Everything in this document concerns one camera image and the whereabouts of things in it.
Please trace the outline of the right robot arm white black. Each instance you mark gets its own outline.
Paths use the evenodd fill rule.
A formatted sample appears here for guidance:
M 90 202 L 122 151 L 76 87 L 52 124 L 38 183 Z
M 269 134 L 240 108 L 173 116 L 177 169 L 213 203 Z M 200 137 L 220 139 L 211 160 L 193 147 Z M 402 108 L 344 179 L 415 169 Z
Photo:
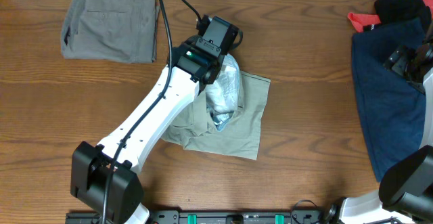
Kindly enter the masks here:
M 379 188 L 332 204 L 324 223 L 432 222 L 432 31 L 418 20 L 352 38 L 361 129 Z

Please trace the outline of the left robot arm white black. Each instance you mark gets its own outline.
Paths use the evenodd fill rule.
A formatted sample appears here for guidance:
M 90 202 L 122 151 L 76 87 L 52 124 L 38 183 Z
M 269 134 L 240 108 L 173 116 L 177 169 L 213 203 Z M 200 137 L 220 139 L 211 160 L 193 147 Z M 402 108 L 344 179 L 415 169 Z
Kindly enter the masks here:
M 242 42 L 242 31 L 217 16 L 203 16 L 196 28 L 197 35 L 169 49 L 158 81 L 130 116 L 97 145 L 83 141 L 73 152 L 70 192 L 97 213 L 97 223 L 147 222 L 138 178 L 147 157 Z

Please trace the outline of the light khaki shorts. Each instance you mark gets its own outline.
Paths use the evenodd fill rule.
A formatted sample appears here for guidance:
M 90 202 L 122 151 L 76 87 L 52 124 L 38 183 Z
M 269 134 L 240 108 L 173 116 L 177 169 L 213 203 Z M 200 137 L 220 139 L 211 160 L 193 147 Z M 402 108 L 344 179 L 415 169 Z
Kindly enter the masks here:
M 271 81 L 226 55 L 217 80 L 172 121 L 162 139 L 185 150 L 257 159 Z

